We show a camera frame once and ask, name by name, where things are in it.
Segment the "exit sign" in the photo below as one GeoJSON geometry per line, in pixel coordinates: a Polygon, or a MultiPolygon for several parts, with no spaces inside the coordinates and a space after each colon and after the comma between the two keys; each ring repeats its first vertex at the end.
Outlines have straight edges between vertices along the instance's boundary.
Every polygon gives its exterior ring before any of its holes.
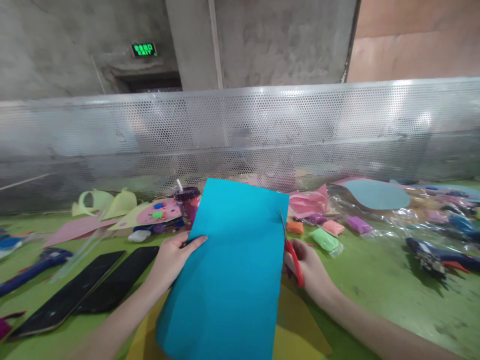
{"type": "Polygon", "coordinates": [[[157,56],[157,50],[155,50],[155,44],[153,42],[133,43],[131,50],[136,59],[157,56]]]}

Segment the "red scissors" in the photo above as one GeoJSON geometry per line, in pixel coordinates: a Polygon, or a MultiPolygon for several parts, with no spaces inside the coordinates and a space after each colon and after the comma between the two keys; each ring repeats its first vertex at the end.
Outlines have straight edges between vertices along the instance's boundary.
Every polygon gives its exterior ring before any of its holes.
{"type": "Polygon", "coordinates": [[[292,246],[292,243],[287,238],[287,229],[285,228],[285,222],[284,222],[284,216],[282,215],[282,210],[280,210],[280,217],[281,217],[281,223],[283,225],[283,234],[285,236],[285,251],[291,255],[291,257],[293,258],[293,263],[295,264],[296,276],[293,275],[293,277],[296,280],[296,285],[299,288],[303,288],[305,286],[304,275],[302,274],[302,268],[300,267],[299,258],[295,253],[295,249],[292,246]]]}

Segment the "purple cup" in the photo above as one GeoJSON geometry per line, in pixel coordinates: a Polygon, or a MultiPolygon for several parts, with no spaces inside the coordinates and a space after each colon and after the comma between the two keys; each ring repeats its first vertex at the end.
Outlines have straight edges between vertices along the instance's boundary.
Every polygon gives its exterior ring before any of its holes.
{"type": "Polygon", "coordinates": [[[199,209],[200,190],[195,186],[184,187],[183,191],[177,190],[173,198],[178,203],[181,211],[181,217],[187,230],[192,229],[192,225],[199,209]]]}

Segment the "green table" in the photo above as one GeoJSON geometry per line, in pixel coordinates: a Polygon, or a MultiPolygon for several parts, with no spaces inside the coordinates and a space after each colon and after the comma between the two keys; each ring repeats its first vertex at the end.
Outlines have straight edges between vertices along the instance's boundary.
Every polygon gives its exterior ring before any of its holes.
{"type": "MultiPolygon", "coordinates": [[[[461,182],[475,185],[477,182],[461,182]]],[[[0,217],[0,227],[10,233],[35,231],[55,232],[72,219],[69,213],[29,214],[0,217]]],[[[307,232],[313,227],[306,227],[307,232]]],[[[103,240],[67,278],[50,284],[45,277],[57,269],[49,269],[13,293],[0,298],[0,317],[27,311],[31,315],[64,284],[76,276],[100,254],[126,250],[131,253],[139,246],[160,245],[169,235],[151,237],[148,242],[135,244],[124,237],[103,240]]],[[[313,242],[307,235],[307,242],[313,242]]],[[[480,276],[455,276],[454,290],[447,291],[420,269],[419,262],[404,249],[401,241],[368,242],[348,230],[339,237],[344,252],[332,259],[318,250],[333,282],[351,299],[390,321],[436,344],[467,358],[480,353],[480,276]]],[[[60,247],[75,252],[84,240],[73,240],[60,247]]],[[[30,243],[0,262],[0,282],[17,274],[18,270],[35,263],[41,243],[30,243]]],[[[144,272],[132,291],[138,288],[150,268],[144,272]]],[[[333,348],[331,359],[376,359],[377,357],[356,341],[348,332],[334,323],[323,311],[302,293],[311,313],[333,348]]],[[[0,345],[0,359],[61,359],[91,331],[107,314],[73,315],[57,330],[27,339],[0,345]]],[[[124,358],[130,342],[119,354],[124,358]]]]}

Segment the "smartphone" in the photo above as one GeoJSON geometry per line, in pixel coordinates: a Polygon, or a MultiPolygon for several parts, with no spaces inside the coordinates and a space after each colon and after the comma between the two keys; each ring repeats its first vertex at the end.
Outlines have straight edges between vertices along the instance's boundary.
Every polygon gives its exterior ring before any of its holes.
{"type": "Polygon", "coordinates": [[[155,259],[158,246],[139,247],[104,282],[83,299],[77,314],[107,313],[115,309],[155,259]]]}
{"type": "Polygon", "coordinates": [[[12,332],[9,340],[58,328],[124,254],[116,251],[98,256],[12,332]]]}

